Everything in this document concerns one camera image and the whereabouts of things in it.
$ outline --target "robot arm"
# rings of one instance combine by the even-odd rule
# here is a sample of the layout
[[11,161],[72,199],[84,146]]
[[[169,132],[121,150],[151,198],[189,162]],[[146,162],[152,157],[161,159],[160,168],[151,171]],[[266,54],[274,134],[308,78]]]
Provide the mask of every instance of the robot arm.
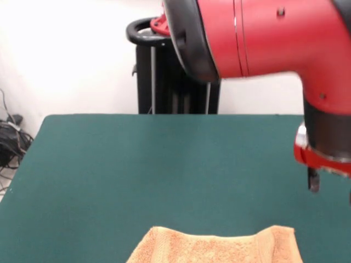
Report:
[[220,78],[296,72],[304,123],[295,158],[309,169],[351,177],[351,1],[164,0],[185,71]]

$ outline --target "table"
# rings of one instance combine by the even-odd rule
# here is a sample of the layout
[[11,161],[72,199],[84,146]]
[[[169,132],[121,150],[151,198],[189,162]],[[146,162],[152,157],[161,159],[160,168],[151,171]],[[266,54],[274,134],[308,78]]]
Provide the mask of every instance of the table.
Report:
[[304,262],[350,262],[347,179],[307,190],[301,116],[50,116],[3,202],[1,262],[125,262],[152,226],[296,229]]

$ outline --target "wall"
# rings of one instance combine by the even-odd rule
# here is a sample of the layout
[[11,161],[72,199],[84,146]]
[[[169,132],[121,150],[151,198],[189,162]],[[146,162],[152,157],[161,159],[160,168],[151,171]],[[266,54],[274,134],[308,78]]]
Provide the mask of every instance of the wall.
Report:
[[[55,113],[137,113],[130,21],[161,0],[0,0],[0,87],[35,135]],[[302,113],[294,75],[224,81],[220,113]]]

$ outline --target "black stand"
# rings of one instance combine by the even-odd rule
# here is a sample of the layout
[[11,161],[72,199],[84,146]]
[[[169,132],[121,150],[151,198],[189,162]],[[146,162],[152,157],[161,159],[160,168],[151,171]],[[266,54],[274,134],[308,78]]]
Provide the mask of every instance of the black stand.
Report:
[[199,83],[183,70],[172,41],[146,30],[151,19],[127,27],[128,39],[137,45],[139,114],[217,114],[220,82]]

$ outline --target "folded towel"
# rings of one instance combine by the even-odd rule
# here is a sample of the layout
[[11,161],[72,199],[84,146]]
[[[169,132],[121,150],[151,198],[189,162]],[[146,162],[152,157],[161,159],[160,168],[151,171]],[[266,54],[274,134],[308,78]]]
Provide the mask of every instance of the folded towel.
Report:
[[290,227],[272,226],[252,236],[194,236],[153,227],[127,263],[302,263]]

